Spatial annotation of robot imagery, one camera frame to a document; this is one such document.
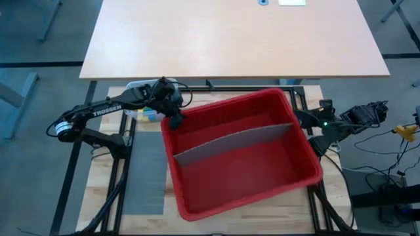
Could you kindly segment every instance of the wire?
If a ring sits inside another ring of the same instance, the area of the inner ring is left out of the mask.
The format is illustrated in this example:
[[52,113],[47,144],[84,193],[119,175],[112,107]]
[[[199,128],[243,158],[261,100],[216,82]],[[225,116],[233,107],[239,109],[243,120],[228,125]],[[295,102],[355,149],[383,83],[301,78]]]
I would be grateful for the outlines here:
[[[332,149],[329,149],[329,148],[328,148],[328,150],[336,153],[339,156],[339,158],[340,158],[340,154],[339,153],[337,153],[336,151],[334,151]],[[341,168],[339,167],[339,165],[331,157],[329,157],[326,154],[324,154],[324,156],[327,157],[333,163],[333,165],[337,168],[337,170],[340,172],[341,176],[344,179],[344,183],[346,184],[346,188],[347,188],[347,191],[348,191],[350,188],[348,187],[348,182],[347,182],[346,176],[344,175],[344,172],[341,170]],[[354,219],[354,211],[353,211],[353,208],[352,207],[350,207],[350,208],[352,210],[352,222],[350,224],[350,228],[353,228],[354,221],[355,221],[355,219]]]
[[373,125],[340,125],[340,127],[379,128],[379,127],[381,127],[381,125],[380,124],[378,124],[377,126],[373,126]]
[[48,128],[47,128],[47,130],[45,131],[45,134],[47,134],[48,136],[50,136],[50,137],[53,137],[53,138],[57,138],[58,136],[57,135],[53,135],[53,134],[50,134],[49,133],[49,131],[50,131],[50,128],[59,120],[59,119],[57,119],[56,121],[54,121],[53,123],[51,123],[51,125],[50,126],[48,126]]
[[94,155],[94,156],[92,156],[91,161],[92,161],[93,159],[97,158],[97,157],[101,157],[101,156],[103,156],[103,155],[108,155],[108,154],[111,154],[111,153],[110,153],[110,152],[106,152],[106,153],[101,153],[101,154],[98,154],[98,155]]
[[404,171],[403,171],[404,175],[406,175],[407,170],[414,168],[414,167],[415,167],[415,166],[417,166],[419,163],[420,163],[420,157],[418,158],[417,162],[416,162],[414,165],[412,165],[412,166],[408,167],[406,170],[404,170]]
[[[130,146],[130,145],[131,145],[131,141],[132,141],[132,138],[131,138],[131,136],[130,136],[130,138],[129,138],[129,139],[128,139],[128,141],[127,141],[127,146]],[[103,146],[96,146],[96,147],[93,147],[93,149],[91,150],[91,155],[93,155],[93,152],[94,152],[95,150],[99,149],[99,148],[103,148]],[[92,161],[93,159],[97,158],[97,157],[101,157],[101,156],[108,155],[108,154],[111,154],[111,152],[109,151],[109,152],[106,152],[106,153],[101,153],[101,154],[98,154],[98,155],[93,155],[93,156],[92,156],[92,158],[91,158],[91,161]]]
[[404,145],[404,139],[402,139],[401,144],[400,144],[400,151],[398,152],[397,156],[396,156],[396,162],[394,164],[392,164],[390,167],[384,169],[384,170],[379,170],[377,168],[374,167],[370,167],[370,166],[363,166],[363,167],[357,167],[357,168],[353,168],[352,170],[358,170],[361,168],[371,168],[373,170],[376,170],[374,172],[371,172],[369,174],[366,174],[365,176],[365,182],[366,184],[370,187],[370,189],[372,191],[377,191],[377,189],[375,189],[369,182],[368,178],[369,176],[371,176],[372,174],[376,174],[376,173],[381,173],[383,174],[385,177],[387,177],[387,182],[385,183],[386,185],[390,183],[390,181],[392,181],[396,186],[398,185],[397,182],[395,182],[394,179],[391,178],[390,176],[390,171],[395,168],[396,166],[398,166],[400,164],[401,158],[404,156],[404,154],[407,152],[407,147],[408,147],[408,142],[406,143],[406,146],[404,147],[404,149],[402,148]]
[[16,229],[18,229],[18,231],[20,231],[21,233],[25,233],[25,234],[28,234],[28,235],[42,236],[42,235],[37,234],[37,233],[32,233],[32,232],[29,232],[29,231],[26,231],[26,230],[20,229],[19,227],[16,227]]
[[[360,151],[365,151],[365,152],[368,152],[368,153],[373,153],[373,154],[381,154],[381,155],[399,154],[399,152],[394,152],[394,151],[392,151],[392,152],[386,152],[386,153],[383,153],[383,152],[378,152],[378,151],[372,151],[372,150],[363,149],[363,148],[361,148],[361,147],[359,147],[359,146],[358,146],[358,144],[361,144],[361,143],[363,143],[363,142],[366,142],[366,141],[370,140],[371,138],[378,137],[378,136],[382,136],[382,135],[384,135],[384,134],[388,134],[388,133],[390,133],[390,132],[392,132],[392,131],[393,131],[393,130],[389,130],[389,131],[386,131],[386,132],[383,132],[383,133],[380,133],[380,134],[375,134],[375,135],[373,135],[373,136],[367,137],[367,138],[363,139],[362,141],[355,142],[355,143],[353,144],[353,146],[354,146],[355,148],[359,149]],[[416,148],[418,148],[418,147],[420,147],[420,143],[419,143],[417,146],[415,146],[415,147],[409,148],[408,150],[406,150],[406,152],[411,151],[411,150],[414,150],[414,149],[416,149]]]
[[375,172],[376,170],[354,170],[352,168],[347,168],[347,167],[341,167],[342,169],[345,170],[349,170],[349,171],[354,171],[354,172],[362,172],[362,173],[371,173],[371,172]]
[[309,116],[311,116],[312,118],[314,118],[318,123],[320,122],[320,120],[319,120],[319,118],[317,118],[315,115],[313,115],[313,114],[311,114],[311,113],[309,113],[309,112],[307,112],[307,111],[305,111],[305,110],[299,110],[300,112],[302,112],[302,113],[305,113],[305,114],[307,114],[307,115],[309,115]]
[[191,94],[190,101],[186,105],[180,106],[180,108],[186,108],[188,105],[191,104],[191,102],[192,102],[192,89],[188,85],[186,85],[184,83],[181,83],[181,82],[178,82],[178,81],[169,81],[168,83],[174,83],[174,84],[182,85],[190,91],[190,94]]

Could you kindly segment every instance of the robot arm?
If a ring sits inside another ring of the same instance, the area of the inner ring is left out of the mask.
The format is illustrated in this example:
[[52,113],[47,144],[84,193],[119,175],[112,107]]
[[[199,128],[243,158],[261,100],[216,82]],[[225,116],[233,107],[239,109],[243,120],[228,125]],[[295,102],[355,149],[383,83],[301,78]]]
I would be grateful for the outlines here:
[[182,97],[173,82],[162,77],[154,86],[143,85],[124,91],[121,95],[66,111],[54,122],[61,142],[74,142],[81,137],[89,119],[122,109],[142,109],[145,106],[171,117],[171,127],[176,129],[183,116],[180,114]]

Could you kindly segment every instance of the yellow object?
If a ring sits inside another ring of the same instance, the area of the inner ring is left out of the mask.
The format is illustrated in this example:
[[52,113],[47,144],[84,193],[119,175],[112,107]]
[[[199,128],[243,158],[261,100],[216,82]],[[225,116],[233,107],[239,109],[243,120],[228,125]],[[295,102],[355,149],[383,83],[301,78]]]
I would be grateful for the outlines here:
[[403,127],[402,125],[398,125],[394,128],[394,132],[399,134],[401,137],[403,137],[405,140],[412,142],[415,140],[415,131],[419,129],[418,125],[409,125],[406,127]]

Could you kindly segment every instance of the chair leg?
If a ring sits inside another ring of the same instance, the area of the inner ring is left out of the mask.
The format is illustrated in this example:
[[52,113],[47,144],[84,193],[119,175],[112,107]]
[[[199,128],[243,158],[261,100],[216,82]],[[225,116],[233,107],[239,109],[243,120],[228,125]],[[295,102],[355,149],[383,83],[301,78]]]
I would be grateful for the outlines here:
[[58,7],[61,5],[61,0],[53,0],[52,2],[52,8],[51,11],[48,13],[49,15],[47,16],[42,32],[38,37],[38,40],[44,42],[47,38],[47,34],[51,28],[51,25],[53,24],[54,21],[54,17],[58,11]]
[[400,7],[401,3],[404,0],[398,0],[395,4],[393,4],[393,6],[387,11],[387,13],[385,13],[385,15],[382,17],[382,22],[386,22],[389,18],[389,16],[391,16],[392,13],[394,13],[394,11]]
[[414,81],[411,85],[412,85],[413,87],[418,87],[418,86],[420,86],[420,79],[418,79],[418,80]]
[[13,106],[6,120],[1,124],[2,129],[0,131],[2,132],[3,138],[13,138],[14,131],[19,124],[21,114],[30,99],[33,86],[37,80],[38,74],[30,73],[20,94],[0,83],[0,98]]
[[303,79],[278,79],[279,85],[300,85]]

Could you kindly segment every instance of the wooden table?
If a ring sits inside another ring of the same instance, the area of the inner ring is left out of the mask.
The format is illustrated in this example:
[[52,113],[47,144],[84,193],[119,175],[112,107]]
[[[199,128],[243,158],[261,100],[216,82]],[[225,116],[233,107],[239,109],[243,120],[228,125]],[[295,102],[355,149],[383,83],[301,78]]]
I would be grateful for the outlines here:
[[[111,87],[108,96],[117,96],[123,92],[123,87]],[[322,99],[319,86],[305,86],[306,102],[309,109],[318,107]],[[246,92],[196,92],[190,107],[229,99]],[[301,109],[300,97],[296,96],[298,108]],[[118,133],[121,121],[121,112],[115,112],[102,117],[100,132],[106,134]],[[141,123],[136,126],[137,132],[159,132],[159,123]],[[98,149],[94,155],[107,152],[107,149]],[[338,156],[329,152],[328,155],[340,165]],[[77,230],[83,229],[98,212],[106,199],[108,182],[110,179],[113,159],[111,155],[104,155],[93,159]],[[324,183],[327,198],[340,216],[349,224],[351,222],[350,200],[346,185],[340,172],[326,158],[322,159],[324,170]],[[109,228],[114,222],[115,205],[111,213]],[[323,217],[321,206],[318,210],[322,225]],[[167,173],[166,190],[164,196],[163,214],[154,215],[128,215],[123,214],[120,234],[263,234],[263,233],[313,233],[308,195],[305,188],[296,189],[275,197],[265,199],[247,206],[235,208],[216,216],[208,217],[196,222],[183,220],[177,210],[171,175]]]
[[105,0],[82,79],[387,77],[356,0]]

